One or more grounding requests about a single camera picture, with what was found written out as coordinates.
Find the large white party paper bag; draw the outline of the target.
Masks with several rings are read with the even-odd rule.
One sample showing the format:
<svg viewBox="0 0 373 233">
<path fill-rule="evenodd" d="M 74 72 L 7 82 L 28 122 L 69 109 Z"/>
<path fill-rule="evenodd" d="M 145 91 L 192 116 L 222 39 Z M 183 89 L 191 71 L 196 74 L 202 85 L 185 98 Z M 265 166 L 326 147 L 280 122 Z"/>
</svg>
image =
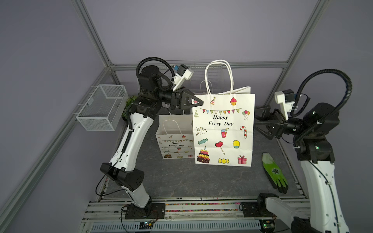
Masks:
<svg viewBox="0 0 373 233">
<path fill-rule="evenodd" d="M 193 133 L 195 163 L 249 168 L 253 156 L 253 131 L 255 94 L 249 86 L 234 88 L 233 73 L 225 60 L 210 62 L 205 73 L 213 65 L 226 66 L 230 89 L 198 95 L 203 105 L 193 108 Z"/>
</svg>

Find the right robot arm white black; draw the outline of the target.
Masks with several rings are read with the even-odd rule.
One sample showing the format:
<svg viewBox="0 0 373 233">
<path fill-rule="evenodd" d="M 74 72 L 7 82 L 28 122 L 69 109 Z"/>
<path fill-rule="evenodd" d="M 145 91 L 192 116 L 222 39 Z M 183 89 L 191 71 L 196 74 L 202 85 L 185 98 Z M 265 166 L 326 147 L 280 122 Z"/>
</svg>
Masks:
<svg viewBox="0 0 373 233">
<path fill-rule="evenodd" d="M 307 83 L 322 74 L 335 74 L 345 83 L 342 100 L 332 106 L 319 103 L 306 112 L 298 106 Z M 256 107 L 254 128 L 267 139 L 292 135 L 292 145 L 305 174 L 310 215 L 306 216 L 284 203 L 276 194 L 261 193 L 257 204 L 282 220 L 293 233 L 347 233 L 349 228 L 343 217 L 335 184 L 335 155 L 326 135 L 339 125 L 339 111 L 352 94 L 352 81 L 343 71 L 319 70 L 309 75 L 296 92 L 288 89 L 275 93 L 279 109 Z"/>
</svg>

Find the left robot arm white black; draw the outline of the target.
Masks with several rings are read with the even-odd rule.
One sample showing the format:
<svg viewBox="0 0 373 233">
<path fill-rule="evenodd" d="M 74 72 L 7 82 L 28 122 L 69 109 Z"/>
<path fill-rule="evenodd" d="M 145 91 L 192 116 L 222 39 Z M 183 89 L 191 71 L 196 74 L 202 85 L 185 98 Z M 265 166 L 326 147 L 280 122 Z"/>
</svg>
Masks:
<svg viewBox="0 0 373 233">
<path fill-rule="evenodd" d="M 184 64 L 172 67 L 159 57 L 139 62 L 136 77 L 140 91 L 126 108 L 127 129 L 109 163 L 102 163 L 101 172 L 114 181 L 131 199 L 126 213 L 131 218 L 146 218 L 156 213 L 152 199 L 143 185 L 145 173 L 136 169 L 136 161 L 145 136 L 163 104 L 171 109 L 190 109 L 203 105 L 193 92 L 182 86 L 193 71 Z"/>
</svg>

